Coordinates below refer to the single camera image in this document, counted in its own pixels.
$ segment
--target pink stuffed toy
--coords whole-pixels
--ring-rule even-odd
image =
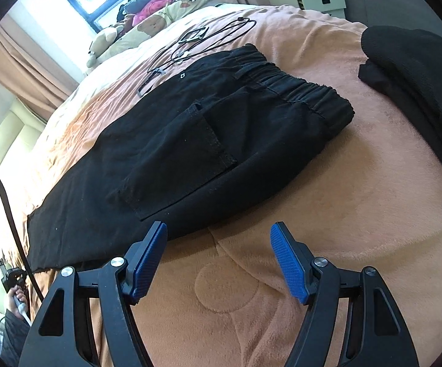
[[[167,4],[170,4],[173,0],[151,0],[146,6],[138,12],[132,21],[132,26],[136,26],[138,23],[144,21],[147,17],[153,15],[156,11],[164,8]]]

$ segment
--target drawer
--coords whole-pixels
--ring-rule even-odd
[[[301,0],[304,9],[313,9],[319,12],[346,8],[345,0]]]

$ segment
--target bedspread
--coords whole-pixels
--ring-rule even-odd
[[[429,366],[442,351],[442,166],[392,102],[357,78],[366,61],[362,24],[289,6],[235,13],[209,8],[163,31],[161,43],[154,37],[111,58],[56,111],[39,138],[21,229],[98,134],[137,103],[136,85],[156,51],[188,28],[215,31],[238,16],[256,19],[257,26],[224,49],[253,43],[281,70],[334,87],[351,102],[355,117],[283,191],[169,242],[148,296],[133,308],[153,363],[284,365],[305,313],[290,296],[270,247],[271,225],[284,221],[296,240],[336,266],[378,268],[408,324],[420,365]],[[151,84],[190,64],[174,66]],[[28,247],[24,230],[22,238]],[[44,293],[54,274],[37,275]],[[32,294],[32,312],[37,308]],[[337,364],[344,308],[341,302],[327,366]],[[96,300],[92,310],[102,365],[109,366]]]

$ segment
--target teddy bear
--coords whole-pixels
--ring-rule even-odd
[[[126,15],[124,20],[117,22],[114,26],[102,29],[92,41],[88,50],[87,67],[92,68],[97,62],[97,58],[114,44],[119,38],[132,29],[134,15]]]

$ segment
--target black sweater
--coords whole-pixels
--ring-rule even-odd
[[[5,329],[0,357],[9,367],[19,365],[20,355],[31,327],[16,315],[7,310],[5,312]]]
[[[442,38],[425,30],[372,26],[359,78],[403,111],[442,163]]]

